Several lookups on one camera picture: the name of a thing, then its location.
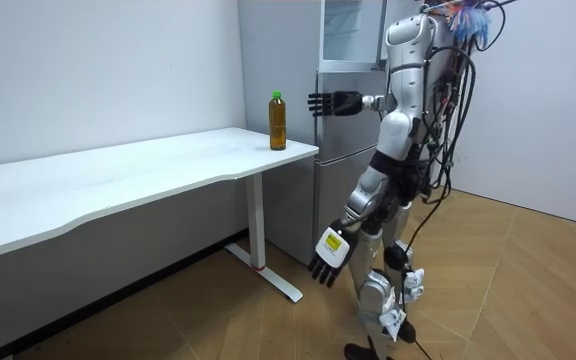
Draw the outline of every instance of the wire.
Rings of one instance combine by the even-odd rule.
[[[419,341],[415,340],[415,344],[417,344],[417,346],[419,347],[419,350],[421,350],[421,352],[424,353],[424,355],[426,355],[426,357],[428,358],[428,360],[432,360],[432,358],[430,357],[430,355],[428,355],[428,352],[426,351],[426,349],[424,349],[424,347],[421,346],[421,344],[419,343]]]
[[[475,64],[472,61],[472,59],[470,58],[470,53],[472,51],[474,44],[475,44],[475,42],[473,40],[468,44],[464,44],[463,48],[458,48],[456,46],[440,47],[440,48],[434,50],[429,55],[427,62],[426,62],[426,64],[429,64],[430,60],[434,56],[436,56],[437,54],[439,54],[440,52],[443,52],[443,51],[453,51],[453,52],[456,52],[459,54],[459,59],[458,59],[459,61],[458,61],[457,67],[456,67],[458,69],[458,76],[456,77],[456,82],[461,82],[461,91],[457,94],[457,97],[459,98],[460,101],[459,101],[458,106],[456,106],[458,108],[458,113],[457,113],[457,119],[456,119],[455,135],[451,141],[449,139],[449,127],[451,126],[452,116],[454,114],[454,109],[455,109],[455,107],[452,107],[449,109],[449,111],[447,113],[447,118],[445,120],[447,122],[447,124],[445,124],[447,127],[445,129],[443,143],[439,144],[439,146],[437,147],[437,150],[435,150],[436,153],[431,154],[428,168],[426,169],[426,176],[428,176],[429,171],[430,171],[430,165],[434,161],[437,160],[437,157],[440,154],[442,155],[443,161],[439,161],[439,163],[441,164],[439,181],[441,180],[441,176],[445,176],[446,182],[444,184],[444,188],[442,190],[441,196],[435,201],[435,203],[434,203],[435,206],[428,213],[428,215],[426,215],[424,220],[422,220],[422,222],[419,224],[419,226],[417,227],[417,229],[413,233],[412,238],[410,239],[410,242],[408,243],[408,245],[406,247],[406,250],[405,250],[406,254],[408,253],[408,251],[412,247],[413,243],[415,242],[415,239],[417,239],[417,236],[419,235],[419,233],[421,232],[423,227],[428,223],[428,221],[432,218],[432,216],[437,212],[437,210],[439,209],[439,207],[441,206],[443,201],[450,195],[450,192],[452,191],[452,179],[450,177],[450,174],[451,174],[451,170],[452,170],[452,162],[454,159],[455,146],[456,146],[457,140],[459,139],[459,135],[461,135],[461,130],[463,129],[463,125],[465,123],[466,116],[468,115],[468,111],[470,110],[470,103],[472,100],[472,95],[474,93],[474,86],[475,86],[476,75],[477,75],[477,69],[475,67]],[[450,89],[452,89],[452,91],[456,91],[458,89],[458,87],[455,87],[455,88],[450,87]],[[424,82],[424,93],[425,92],[426,92],[426,83]],[[435,101],[435,100],[436,100],[436,96],[435,96],[435,94],[433,94],[433,101]],[[424,112],[423,112],[424,115],[422,116],[422,120],[423,120],[423,123],[428,130],[428,134],[426,137],[432,136],[434,140],[437,140],[436,139],[437,136],[434,134],[434,129],[432,129],[432,127],[430,125],[428,125],[428,123],[426,122],[425,113],[426,113],[426,111],[425,111],[425,101],[424,101]],[[433,113],[434,113],[433,124],[435,124],[439,118],[435,103],[433,104]],[[404,271],[401,272],[401,307],[402,307],[402,310],[404,312],[406,312],[406,300],[405,300],[405,293],[404,293],[403,284],[404,284],[405,279],[406,279],[406,272],[407,272],[406,270],[411,270],[411,269],[404,269]],[[426,349],[424,349],[424,347],[421,346],[421,344],[416,339],[415,339],[415,344],[417,345],[417,347],[419,347],[419,350],[421,350],[421,352],[426,356],[427,359],[433,360],[432,357],[426,351]]]
[[[424,12],[424,13],[428,13],[428,12],[431,12],[431,11],[433,11],[433,10],[435,10],[435,9],[439,9],[439,8],[441,8],[441,7],[444,7],[444,6],[450,6],[450,5],[458,4],[458,3],[462,3],[462,2],[463,2],[463,0],[451,0],[451,1],[446,1],[446,2],[443,2],[443,3],[441,3],[441,4],[437,4],[437,5],[434,5],[434,6],[429,6],[429,7],[425,8],[425,9],[423,10],[423,12]]]
[[[518,1],[518,0],[507,0],[507,1],[503,1],[503,2],[501,2],[501,3],[495,4],[494,6],[488,6],[487,8],[488,8],[488,9],[494,9],[494,8],[496,8],[496,7],[499,7],[499,6],[504,6],[504,5],[512,4],[512,3],[514,3],[515,1]]]
[[[502,16],[501,27],[499,28],[499,32],[497,33],[497,36],[495,36],[495,38],[492,40],[492,42],[488,46],[486,46],[485,48],[483,48],[483,49],[480,48],[479,43],[475,41],[475,46],[477,47],[477,50],[479,50],[480,52],[484,52],[484,51],[490,49],[497,42],[497,40],[499,40],[501,33],[504,32],[504,28],[506,27],[506,10],[504,10],[504,6],[503,6],[504,3],[500,3],[497,0],[486,0],[482,4],[485,4],[488,2],[495,4],[494,7],[487,8],[488,10],[498,7],[499,10],[501,11],[501,16]]]

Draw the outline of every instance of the yellow label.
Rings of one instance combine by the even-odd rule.
[[[328,244],[333,250],[339,250],[339,246],[341,245],[341,241],[335,237],[335,235],[330,234],[328,238],[326,238],[326,244]]]

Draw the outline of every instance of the white wall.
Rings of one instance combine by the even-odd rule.
[[[506,12],[498,43],[475,56],[454,186],[576,220],[576,2],[522,0]]]
[[[236,1],[0,0],[0,163],[227,126],[245,126]],[[0,346],[244,229],[241,185],[1,256]]]

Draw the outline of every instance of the plastic bottle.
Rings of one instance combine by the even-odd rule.
[[[268,104],[268,121],[270,123],[270,149],[286,148],[286,102],[281,99],[281,91],[272,92]]]

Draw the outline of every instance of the tabletop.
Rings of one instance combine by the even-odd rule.
[[[239,128],[0,165],[0,255],[96,218],[313,156],[317,147]]]

